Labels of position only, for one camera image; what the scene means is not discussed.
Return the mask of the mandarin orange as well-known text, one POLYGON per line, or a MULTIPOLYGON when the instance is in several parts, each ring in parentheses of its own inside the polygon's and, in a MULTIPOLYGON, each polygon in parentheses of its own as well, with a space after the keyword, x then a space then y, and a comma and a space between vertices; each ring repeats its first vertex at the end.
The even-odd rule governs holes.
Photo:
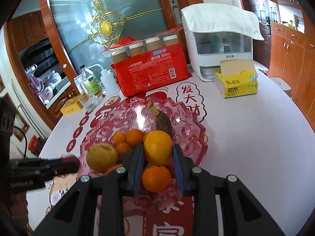
POLYGON ((131 151, 132 147, 129 146, 129 144, 123 142, 123 143, 119 143, 116 147, 116 152, 118 153, 119 156, 123 155, 124 153, 131 151))
POLYGON ((132 148, 135 148, 139 144, 142 144, 144 133, 138 129, 132 129, 126 134, 126 142, 132 148))

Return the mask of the printed white tablecloth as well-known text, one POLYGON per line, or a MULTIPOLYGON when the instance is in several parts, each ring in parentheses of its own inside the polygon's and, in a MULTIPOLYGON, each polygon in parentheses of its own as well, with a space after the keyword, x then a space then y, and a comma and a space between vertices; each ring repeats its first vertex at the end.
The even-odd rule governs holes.
MULTIPOLYGON (((258 73, 255 95, 224 99, 213 82, 201 81, 195 73, 186 81, 159 90, 174 101, 194 95, 200 109, 198 119, 206 128, 208 151, 202 168, 210 174, 233 174, 259 200, 285 235, 297 235, 314 210, 314 131, 296 104, 270 78, 258 73)), ((101 99, 95 111, 82 109, 63 116, 50 134, 41 158, 80 156, 80 144, 94 118, 114 109, 123 96, 101 99)), ((49 181, 46 188, 27 193, 29 224, 33 230, 50 206, 49 181)), ((188 204, 184 198, 158 208, 155 219, 131 216, 128 235, 191 235, 184 222, 188 204)))

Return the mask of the white squeeze bottle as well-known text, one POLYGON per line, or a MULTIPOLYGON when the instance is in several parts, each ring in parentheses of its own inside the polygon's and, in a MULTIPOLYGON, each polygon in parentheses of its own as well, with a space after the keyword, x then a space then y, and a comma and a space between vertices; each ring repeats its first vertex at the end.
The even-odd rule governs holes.
POLYGON ((114 74, 110 70, 102 70, 100 80, 108 94, 117 94, 119 92, 119 85, 116 82, 114 74))

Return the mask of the white countertop appliance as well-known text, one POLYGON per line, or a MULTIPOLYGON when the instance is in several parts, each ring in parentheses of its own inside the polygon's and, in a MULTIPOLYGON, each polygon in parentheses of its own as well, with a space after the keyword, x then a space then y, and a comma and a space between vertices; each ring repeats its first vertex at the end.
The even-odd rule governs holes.
POLYGON ((253 59, 253 41, 257 40, 234 32, 191 32, 183 16, 182 26, 190 65, 204 82, 214 81, 222 60, 253 59))

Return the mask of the wooden cabinet wall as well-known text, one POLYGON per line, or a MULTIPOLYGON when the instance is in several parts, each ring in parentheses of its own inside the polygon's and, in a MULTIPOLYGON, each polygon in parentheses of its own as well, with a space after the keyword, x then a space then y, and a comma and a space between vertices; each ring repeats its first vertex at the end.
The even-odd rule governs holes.
POLYGON ((298 0, 268 0, 270 77, 291 88, 291 98, 314 127, 314 25, 298 0))

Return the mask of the yellow speckled pear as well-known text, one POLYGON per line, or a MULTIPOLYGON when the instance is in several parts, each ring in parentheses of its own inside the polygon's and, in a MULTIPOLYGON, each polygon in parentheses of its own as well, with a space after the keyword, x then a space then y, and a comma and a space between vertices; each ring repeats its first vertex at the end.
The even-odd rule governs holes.
POLYGON ((119 155, 108 143, 91 146, 86 153, 86 163, 96 173, 105 173, 107 169, 118 163, 119 155))

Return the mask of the glass sliding door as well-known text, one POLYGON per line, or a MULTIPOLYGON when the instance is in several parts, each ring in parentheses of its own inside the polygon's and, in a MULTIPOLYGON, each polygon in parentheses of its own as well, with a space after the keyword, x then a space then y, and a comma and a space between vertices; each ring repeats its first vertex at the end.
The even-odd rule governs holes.
POLYGON ((104 50, 126 37, 142 40, 168 29, 160 0, 49 0, 60 38, 76 71, 109 67, 104 50))

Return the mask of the pink glass fruit bowl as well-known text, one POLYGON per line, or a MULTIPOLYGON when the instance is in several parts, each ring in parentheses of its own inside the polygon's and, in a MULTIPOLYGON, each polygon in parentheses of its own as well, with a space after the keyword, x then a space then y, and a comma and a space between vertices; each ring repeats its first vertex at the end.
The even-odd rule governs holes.
MULTIPOLYGON (((197 120, 196 113, 189 111, 182 103, 176 103, 171 98, 160 99, 156 97, 136 98, 134 101, 124 101, 118 108, 105 111, 104 117, 91 123, 92 129, 86 134, 80 145, 81 162, 77 177, 89 175, 91 178, 103 176, 96 173, 86 163, 88 149, 98 143, 108 143, 114 148, 113 136, 116 132, 127 134, 132 129, 138 129, 144 133, 145 138, 152 131, 156 131, 155 116, 148 108, 149 100, 160 110, 166 113, 172 125, 172 144, 179 144, 184 156, 193 160, 195 165, 201 165, 207 153, 208 146, 205 142, 205 128, 197 120)), ((117 164, 124 164, 128 158, 132 158, 134 149, 119 156, 117 164)), ((151 167, 144 155, 143 172, 151 167)), ((182 194, 177 188, 176 176, 172 158, 163 165, 169 169, 171 183, 168 188, 161 192, 153 193, 147 191, 142 183, 139 191, 134 197, 123 199, 123 213, 125 216, 145 215, 150 209, 164 209, 176 203, 182 202, 182 194)))

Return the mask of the red paper cup package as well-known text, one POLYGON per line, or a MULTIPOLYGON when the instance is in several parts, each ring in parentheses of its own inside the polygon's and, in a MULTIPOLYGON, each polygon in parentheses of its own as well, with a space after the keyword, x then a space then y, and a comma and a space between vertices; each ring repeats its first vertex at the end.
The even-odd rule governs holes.
POLYGON ((186 58, 177 26, 144 40, 131 37, 111 45, 104 54, 124 96, 134 96, 188 79, 186 58))

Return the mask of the yellow tissue box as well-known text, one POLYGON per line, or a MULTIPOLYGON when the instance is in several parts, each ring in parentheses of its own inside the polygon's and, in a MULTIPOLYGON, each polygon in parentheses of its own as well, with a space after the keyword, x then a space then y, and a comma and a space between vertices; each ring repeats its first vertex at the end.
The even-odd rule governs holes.
POLYGON ((258 74, 253 60, 232 59, 220 62, 214 84, 225 99, 256 94, 258 74))

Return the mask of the yellow tin box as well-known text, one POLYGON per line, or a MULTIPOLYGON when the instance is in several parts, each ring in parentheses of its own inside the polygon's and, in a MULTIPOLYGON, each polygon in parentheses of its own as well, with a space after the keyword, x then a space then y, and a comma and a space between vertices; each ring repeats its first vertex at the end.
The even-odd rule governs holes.
POLYGON ((69 99, 60 109, 60 112, 66 116, 77 111, 80 111, 83 108, 83 105, 79 101, 79 97, 75 96, 69 99))

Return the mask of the red yellow apple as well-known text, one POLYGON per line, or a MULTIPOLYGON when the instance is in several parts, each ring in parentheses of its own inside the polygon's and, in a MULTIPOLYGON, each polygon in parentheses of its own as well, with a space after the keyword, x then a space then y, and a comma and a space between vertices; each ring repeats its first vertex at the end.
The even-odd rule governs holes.
POLYGON ((108 168, 105 173, 103 173, 104 176, 108 175, 110 172, 114 171, 115 169, 117 169, 118 167, 122 167, 123 164, 115 164, 114 166, 111 166, 110 168, 108 168))

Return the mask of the overripe brown banana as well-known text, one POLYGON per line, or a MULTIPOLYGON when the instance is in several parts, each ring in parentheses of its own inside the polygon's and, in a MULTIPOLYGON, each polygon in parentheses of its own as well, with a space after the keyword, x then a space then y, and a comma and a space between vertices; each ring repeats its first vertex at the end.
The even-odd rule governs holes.
POLYGON ((152 100, 149 100, 148 108, 150 109, 151 113, 155 116, 156 129, 159 131, 166 132, 172 138, 173 137, 172 125, 168 115, 163 111, 160 111, 153 104, 152 100))

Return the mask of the white cloth on appliance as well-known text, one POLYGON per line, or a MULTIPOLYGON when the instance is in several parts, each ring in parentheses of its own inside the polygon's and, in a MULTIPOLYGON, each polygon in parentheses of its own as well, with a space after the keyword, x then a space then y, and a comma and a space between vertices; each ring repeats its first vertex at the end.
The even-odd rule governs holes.
POLYGON ((234 32, 253 40, 264 40, 257 15, 236 6, 199 3, 185 7, 181 12, 191 32, 234 32))

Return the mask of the small mandarin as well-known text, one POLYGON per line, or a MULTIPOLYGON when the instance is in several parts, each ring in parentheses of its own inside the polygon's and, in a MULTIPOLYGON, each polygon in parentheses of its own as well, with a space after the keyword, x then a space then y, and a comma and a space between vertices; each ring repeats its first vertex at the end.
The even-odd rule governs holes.
POLYGON ((156 130, 147 135, 144 142, 144 155, 150 165, 165 165, 172 154, 172 139, 164 131, 156 130))

